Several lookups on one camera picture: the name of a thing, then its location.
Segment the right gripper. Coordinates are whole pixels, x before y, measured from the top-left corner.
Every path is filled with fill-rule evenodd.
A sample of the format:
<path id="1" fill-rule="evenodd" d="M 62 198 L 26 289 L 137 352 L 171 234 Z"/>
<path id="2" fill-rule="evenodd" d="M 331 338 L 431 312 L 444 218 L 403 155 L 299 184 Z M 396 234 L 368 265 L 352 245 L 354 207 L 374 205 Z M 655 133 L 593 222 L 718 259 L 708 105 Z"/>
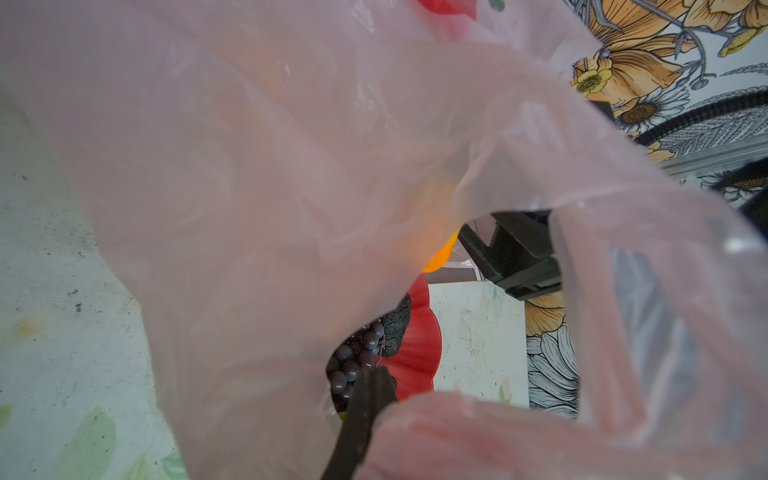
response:
<path id="1" fill-rule="evenodd" d="M 548 211 L 495 212 L 489 241 L 465 224 L 458 240 L 482 276 L 517 300 L 562 290 L 562 274 L 549 229 Z"/>

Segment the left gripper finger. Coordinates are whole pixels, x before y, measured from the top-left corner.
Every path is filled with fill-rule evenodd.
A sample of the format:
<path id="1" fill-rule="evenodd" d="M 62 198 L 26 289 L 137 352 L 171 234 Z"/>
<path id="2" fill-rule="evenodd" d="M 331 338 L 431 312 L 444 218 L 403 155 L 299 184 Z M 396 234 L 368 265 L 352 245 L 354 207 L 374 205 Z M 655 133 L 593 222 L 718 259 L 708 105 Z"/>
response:
<path id="1" fill-rule="evenodd" d="M 392 377 L 385 366 L 360 372 L 334 451 L 321 476 L 322 480 L 353 478 L 366 456 L 375 420 L 389 405 L 396 402 Z"/>

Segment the green orange papaya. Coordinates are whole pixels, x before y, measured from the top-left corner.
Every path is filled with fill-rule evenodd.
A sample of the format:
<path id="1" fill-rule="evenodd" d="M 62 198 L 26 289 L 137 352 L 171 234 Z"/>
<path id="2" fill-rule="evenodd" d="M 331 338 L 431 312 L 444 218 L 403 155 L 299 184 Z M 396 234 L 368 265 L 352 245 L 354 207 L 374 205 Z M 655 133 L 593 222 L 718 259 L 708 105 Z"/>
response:
<path id="1" fill-rule="evenodd" d="M 422 273 L 428 274 L 443 268 L 453 254 L 454 246 L 458 240 L 459 232 L 456 231 L 441 249 L 428 261 Z"/>

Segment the pink plastic bag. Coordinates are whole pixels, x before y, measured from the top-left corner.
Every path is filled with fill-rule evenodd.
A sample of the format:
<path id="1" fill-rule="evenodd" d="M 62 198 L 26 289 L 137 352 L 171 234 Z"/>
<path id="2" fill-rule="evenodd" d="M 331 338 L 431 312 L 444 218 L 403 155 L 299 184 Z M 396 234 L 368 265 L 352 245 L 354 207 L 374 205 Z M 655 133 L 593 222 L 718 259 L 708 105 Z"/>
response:
<path id="1" fill-rule="evenodd" d="M 579 413 L 433 392 L 359 479 L 763 479 L 767 245 L 568 84 L 558 1 L 5 1 L 1 67 L 142 308 L 194 479 L 310 479 L 325 365 L 463 224 L 548 210 Z"/>

